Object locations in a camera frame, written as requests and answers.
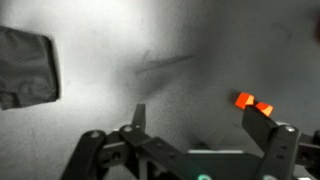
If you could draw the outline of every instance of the green light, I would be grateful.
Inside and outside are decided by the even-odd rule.
[[[200,174],[198,180],[211,180],[211,177],[206,174]]]

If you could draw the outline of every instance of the orange block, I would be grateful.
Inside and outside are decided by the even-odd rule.
[[[256,105],[256,108],[258,108],[264,115],[266,115],[268,117],[270,116],[270,114],[272,113],[272,110],[273,110],[273,106],[266,104],[266,103],[263,103],[263,102],[259,102]]]
[[[245,109],[246,105],[254,104],[254,96],[248,93],[240,93],[235,105],[241,109]]]

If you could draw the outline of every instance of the dark cloth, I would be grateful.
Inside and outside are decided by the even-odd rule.
[[[47,37],[0,26],[0,108],[58,98],[53,50]]]

